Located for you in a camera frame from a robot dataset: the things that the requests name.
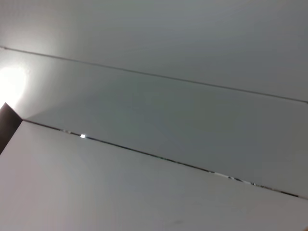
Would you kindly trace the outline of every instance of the ceiling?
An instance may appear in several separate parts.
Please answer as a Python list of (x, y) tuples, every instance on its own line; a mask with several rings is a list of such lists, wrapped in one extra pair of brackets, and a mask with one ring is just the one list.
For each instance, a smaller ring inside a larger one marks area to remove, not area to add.
[(308, 197), (307, 7), (2, 0), (0, 70), (23, 75), (8, 103), (24, 119)]

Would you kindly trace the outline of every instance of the white ceiling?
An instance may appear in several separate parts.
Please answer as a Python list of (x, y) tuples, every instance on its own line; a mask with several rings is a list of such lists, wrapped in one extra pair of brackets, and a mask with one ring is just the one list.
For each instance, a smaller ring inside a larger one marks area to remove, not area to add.
[(305, 0), (2, 0), (23, 118), (308, 196)]
[(308, 100), (307, 0), (1, 0), (0, 45)]

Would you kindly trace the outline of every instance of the white panel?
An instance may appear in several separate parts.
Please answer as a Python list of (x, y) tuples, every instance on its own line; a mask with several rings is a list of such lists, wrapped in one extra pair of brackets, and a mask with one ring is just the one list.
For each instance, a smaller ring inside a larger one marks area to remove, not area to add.
[(23, 122), (0, 156), (0, 230), (302, 231), (308, 202)]
[(23, 118), (308, 197), (306, 104), (5, 51)]
[(307, 0), (2, 0), (0, 45), (308, 100)]

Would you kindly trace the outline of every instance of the dark object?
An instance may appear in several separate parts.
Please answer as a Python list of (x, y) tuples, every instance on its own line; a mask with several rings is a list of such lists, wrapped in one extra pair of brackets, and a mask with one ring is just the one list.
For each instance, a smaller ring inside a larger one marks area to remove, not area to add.
[(8, 104), (0, 108), (0, 155), (22, 121)]

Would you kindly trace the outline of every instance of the bright light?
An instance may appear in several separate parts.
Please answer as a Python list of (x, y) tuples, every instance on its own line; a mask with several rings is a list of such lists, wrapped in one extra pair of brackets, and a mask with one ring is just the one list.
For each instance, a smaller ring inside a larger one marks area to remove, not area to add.
[(17, 66), (0, 70), (0, 107), (4, 103), (14, 108), (22, 96), (26, 85), (26, 73)]

